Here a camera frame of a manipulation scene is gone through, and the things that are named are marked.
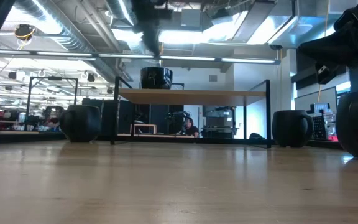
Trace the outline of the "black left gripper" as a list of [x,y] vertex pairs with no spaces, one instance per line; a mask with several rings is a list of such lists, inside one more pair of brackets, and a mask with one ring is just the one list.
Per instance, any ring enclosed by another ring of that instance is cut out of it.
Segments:
[[136,19],[133,32],[142,33],[145,46],[159,57],[160,21],[170,20],[173,12],[167,6],[168,0],[131,0],[131,4]]

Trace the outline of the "black mug red interior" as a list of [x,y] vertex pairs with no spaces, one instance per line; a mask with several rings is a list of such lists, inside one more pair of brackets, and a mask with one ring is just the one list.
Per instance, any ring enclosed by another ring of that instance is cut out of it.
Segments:
[[272,136],[281,147],[303,147],[311,139],[314,121],[304,110],[283,110],[273,114]]

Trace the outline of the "grey ceiling box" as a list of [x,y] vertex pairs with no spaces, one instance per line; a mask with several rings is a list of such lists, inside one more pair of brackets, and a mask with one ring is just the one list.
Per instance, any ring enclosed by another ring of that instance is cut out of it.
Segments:
[[201,11],[198,9],[181,10],[182,27],[199,27],[201,25]]

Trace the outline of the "long linear ceiling light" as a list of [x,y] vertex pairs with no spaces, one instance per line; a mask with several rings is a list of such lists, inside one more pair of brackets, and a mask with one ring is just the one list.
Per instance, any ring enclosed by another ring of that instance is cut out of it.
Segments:
[[0,49],[0,56],[21,56],[21,57],[65,57],[78,58],[80,60],[96,58],[118,58],[131,60],[183,60],[183,61],[200,61],[200,62],[217,62],[217,63],[249,63],[249,64],[266,64],[279,65],[280,60],[262,59],[262,58],[227,58],[227,57],[197,57],[197,56],[175,56],[161,55],[136,55],[136,54],[119,54],[119,53],[78,53],[78,52],[47,52],[33,50],[3,50]]

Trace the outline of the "grey partition panel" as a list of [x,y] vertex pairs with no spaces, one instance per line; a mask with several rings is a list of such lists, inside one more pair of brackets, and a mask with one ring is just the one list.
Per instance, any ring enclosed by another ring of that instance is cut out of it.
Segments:
[[295,98],[295,109],[309,111],[310,105],[314,103],[329,103],[330,110],[336,113],[337,109],[337,91],[335,87],[316,91],[307,95]]

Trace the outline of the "black mug dark green interior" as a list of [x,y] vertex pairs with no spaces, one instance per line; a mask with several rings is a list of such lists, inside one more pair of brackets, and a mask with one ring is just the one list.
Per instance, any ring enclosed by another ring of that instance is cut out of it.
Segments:
[[171,89],[173,71],[164,67],[144,67],[140,70],[142,89]]

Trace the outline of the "black pegboard rack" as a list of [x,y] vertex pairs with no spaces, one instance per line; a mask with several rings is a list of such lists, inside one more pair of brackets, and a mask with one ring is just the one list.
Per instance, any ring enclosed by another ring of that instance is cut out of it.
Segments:
[[312,139],[329,141],[329,135],[336,134],[336,115],[330,110],[329,103],[314,103],[307,111],[314,122]]

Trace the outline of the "small wooden riser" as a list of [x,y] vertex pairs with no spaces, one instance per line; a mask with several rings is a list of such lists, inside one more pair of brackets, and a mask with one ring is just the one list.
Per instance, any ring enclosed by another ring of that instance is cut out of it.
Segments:
[[136,124],[130,125],[131,134],[135,133],[136,128],[144,128],[144,127],[151,128],[152,129],[152,134],[157,133],[157,125],[155,125],[155,124],[139,124],[139,123],[136,123]]

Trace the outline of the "dark cabinets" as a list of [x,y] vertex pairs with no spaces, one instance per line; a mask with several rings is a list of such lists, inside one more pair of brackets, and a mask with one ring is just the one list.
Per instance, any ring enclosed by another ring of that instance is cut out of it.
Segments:
[[[114,105],[112,100],[96,100],[84,98],[83,105],[96,106],[101,110],[101,134],[111,133],[111,123],[113,119]],[[157,134],[175,134],[183,126],[183,105],[134,105],[133,103],[121,100],[118,112],[119,134],[129,134],[132,118],[135,123],[157,125]],[[151,128],[136,128],[137,134],[152,134]]]

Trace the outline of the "person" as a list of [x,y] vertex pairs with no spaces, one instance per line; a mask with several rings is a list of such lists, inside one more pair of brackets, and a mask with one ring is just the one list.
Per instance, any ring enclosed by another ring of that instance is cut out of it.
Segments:
[[44,124],[50,128],[58,128],[59,119],[64,110],[62,106],[47,106],[43,112],[45,118]]
[[193,136],[197,138],[199,135],[198,128],[193,124],[193,120],[191,118],[186,118],[184,122],[184,133],[186,136]]

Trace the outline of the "background wooden table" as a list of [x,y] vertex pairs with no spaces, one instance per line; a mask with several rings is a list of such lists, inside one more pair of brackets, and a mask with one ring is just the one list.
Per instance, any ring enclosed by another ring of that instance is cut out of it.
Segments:
[[176,135],[176,134],[117,134],[120,137],[140,137],[140,138],[190,138],[194,139],[194,136]]

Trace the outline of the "cart with boxes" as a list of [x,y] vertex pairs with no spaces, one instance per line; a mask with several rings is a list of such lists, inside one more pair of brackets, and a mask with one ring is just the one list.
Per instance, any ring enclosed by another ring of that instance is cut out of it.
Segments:
[[204,138],[234,139],[237,133],[235,106],[203,106]]

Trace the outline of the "narrow silver round duct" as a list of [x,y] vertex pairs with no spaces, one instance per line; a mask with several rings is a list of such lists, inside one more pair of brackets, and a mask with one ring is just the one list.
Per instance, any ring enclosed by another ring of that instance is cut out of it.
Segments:
[[136,18],[132,12],[131,0],[106,0],[106,4],[114,19],[125,22],[129,26],[134,26]]

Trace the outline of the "silver rectangular air duct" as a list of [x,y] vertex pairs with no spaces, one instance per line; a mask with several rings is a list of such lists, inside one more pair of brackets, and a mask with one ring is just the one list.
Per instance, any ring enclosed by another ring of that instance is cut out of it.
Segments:
[[296,48],[301,43],[334,32],[340,11],[337,0],[274,0],[274,7],[256,28],[248,45],[281,45]]

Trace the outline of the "wooden shelf with black frame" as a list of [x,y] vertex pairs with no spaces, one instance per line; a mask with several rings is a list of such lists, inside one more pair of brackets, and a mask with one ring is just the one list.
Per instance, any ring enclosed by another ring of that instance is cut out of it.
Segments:
[[130,100],[133,104],[139,105],[225,105],[225,106],[242,106],[244,116],[247,115],[247,105],[250,105],[262,98],[266,99],[266,132],[265,139],[218,139],[206,138],[198,139],[190,136],[175,138],[177,143],[198,143],[198,144],[244,144],[244,145],[265,145],[270,149],[273,144],[271,128],[271,99],[270,99],[270,80],[264,80],[248,91],[229,91],[229,90],[166,90],[166,89],[133,89],[123,78],[115,78],[111,135],[110,144],[116,141],[130,140],[139,142],[163,142],[168,136],[157,138],[152,137],[135,137],[132,133],[130,136],[119,136],[117,133],[119,123],[119,99],[122,96]]

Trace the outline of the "black gantry frame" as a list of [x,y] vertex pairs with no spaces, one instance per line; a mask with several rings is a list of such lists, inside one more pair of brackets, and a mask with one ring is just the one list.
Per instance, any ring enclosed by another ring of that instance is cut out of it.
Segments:
[[[73,99],[73,104],[76,105],[77,103],[77,91],[78,91],[78,79],[77,78],[64,78],[64,77],[59,77],[59,76],[49,76],[49,77],[30,77],[29,80],[29,88],[28,88],[28,94],[27,94],[27,104],[26,104],[26,111],[25,111],[25,128],[24,130],[27,130],[27,125],[28,124],[32,124],[31,121],[29,121],[29,116],[30,116],[30,101],[31,101],[31,96],[32,96],[32,89],[33,87],[36,87],[38,85],[38,83],[40,83],[41,81],[43,81],[44,79],[48,79],[50,81],[62,81],[62,80],[66,80],[69,84],[71,84],[70,80],[73,80],[75,82],[75,86],[74,86],[74,99]],[[41,125],[43,127],[48,127],[44,124],[45,120],[41,122]],[[60,133],[60,126],[58,128],[50,128],[48,127],[47,132],[54,132],[54,133]]]

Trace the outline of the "black aluminium table frame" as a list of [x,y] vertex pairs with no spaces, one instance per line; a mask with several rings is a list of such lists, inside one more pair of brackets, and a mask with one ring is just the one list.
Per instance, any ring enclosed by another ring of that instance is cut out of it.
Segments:
[[[0,144],[36,142],[36,141],[58,141],[66,140],[64,134],[43,133],[43,134],[0,134]],[[117,142],[170,142],[170,143],[197,143],[197,144],[242,144],[274,146],[274,140],[253,140],[253,139],[212,139],[212,138],[140,138],[140,137],[120,137],[116,136],[114,144]],[[339,142],[310,140],[306,143],[310,147],[344,150]]]

